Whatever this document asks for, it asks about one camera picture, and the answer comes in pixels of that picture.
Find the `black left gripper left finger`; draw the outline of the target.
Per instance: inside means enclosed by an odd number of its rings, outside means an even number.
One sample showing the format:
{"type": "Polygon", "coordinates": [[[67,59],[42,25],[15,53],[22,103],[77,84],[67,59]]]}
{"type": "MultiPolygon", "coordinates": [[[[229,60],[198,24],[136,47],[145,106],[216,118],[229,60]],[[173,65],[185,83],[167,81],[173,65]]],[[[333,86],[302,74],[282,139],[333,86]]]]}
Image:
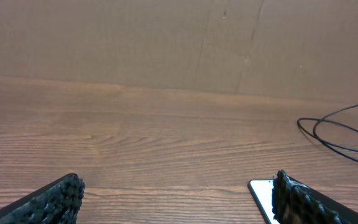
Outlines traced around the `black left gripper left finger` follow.
{"type": "Polygon", "coordinates": [[[70,173],[0,209],[0,224],[75,224],[85,183],[70,173]]]}

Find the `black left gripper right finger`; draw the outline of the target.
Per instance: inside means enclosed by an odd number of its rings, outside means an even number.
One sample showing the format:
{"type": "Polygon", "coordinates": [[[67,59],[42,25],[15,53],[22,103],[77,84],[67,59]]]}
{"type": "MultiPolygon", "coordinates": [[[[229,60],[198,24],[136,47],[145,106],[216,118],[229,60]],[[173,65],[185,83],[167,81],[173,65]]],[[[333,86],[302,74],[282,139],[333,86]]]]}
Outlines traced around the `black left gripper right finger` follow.
{"type": "Polygon", "coordinates": [[[279,223],[358,224],[358,212],[288,176],[273,178],[273,218],[279,223]]]}

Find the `Samsung Galaxy smartphone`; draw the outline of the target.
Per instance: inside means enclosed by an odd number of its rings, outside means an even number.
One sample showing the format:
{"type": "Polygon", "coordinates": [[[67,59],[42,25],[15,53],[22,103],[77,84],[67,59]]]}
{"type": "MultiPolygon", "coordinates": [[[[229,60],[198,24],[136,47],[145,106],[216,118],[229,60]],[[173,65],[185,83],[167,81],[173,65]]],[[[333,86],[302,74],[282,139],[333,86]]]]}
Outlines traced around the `Samsung Galaxy smartphone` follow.
{"type": "Polygon", "coordinates": [[[247,186],[266,224],[279,224],[273,213],[273,180],[254,179],[247,186]]]}

